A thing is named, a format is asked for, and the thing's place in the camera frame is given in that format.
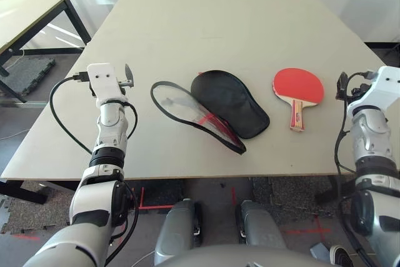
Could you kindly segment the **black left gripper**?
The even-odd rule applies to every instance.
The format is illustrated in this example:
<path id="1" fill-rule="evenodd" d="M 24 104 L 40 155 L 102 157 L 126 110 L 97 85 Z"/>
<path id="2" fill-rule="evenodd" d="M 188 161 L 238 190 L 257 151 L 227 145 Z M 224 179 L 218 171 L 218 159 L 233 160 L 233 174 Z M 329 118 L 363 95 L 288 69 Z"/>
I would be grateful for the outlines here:
<path id="1" fill-rule="evenodd" d="M 134 87 L 134 76 L 133 76 L 133 72 L 131 71 L 131 68 L 129 67 L 129 65 L 127 63 L 125 64 L 124 70 L 125 70 L 125 75 L 126 75 L 127 81 L 119 81 L 118 85 L 119 85 L 121 93 L 123 95 L 126 95 L 126 88 Z"/>

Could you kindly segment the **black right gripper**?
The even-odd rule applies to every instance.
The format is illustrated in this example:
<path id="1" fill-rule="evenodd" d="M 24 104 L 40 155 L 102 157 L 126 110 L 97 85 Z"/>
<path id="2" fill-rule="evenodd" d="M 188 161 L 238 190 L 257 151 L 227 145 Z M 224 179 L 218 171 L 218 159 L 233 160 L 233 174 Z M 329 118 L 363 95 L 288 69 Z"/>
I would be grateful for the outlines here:
<path id="1" fill-rule="evenodd" d="M 348 104 L 360 100 L 371 87 L 370 84 L 362 83 L 360 87 L 352 88 L 351 95 L 347 96 L 347 85 L 348 75 L 345 72 L 342 72 L 336 83 L 336 99 L 345 100 L 347 98 Z"/>

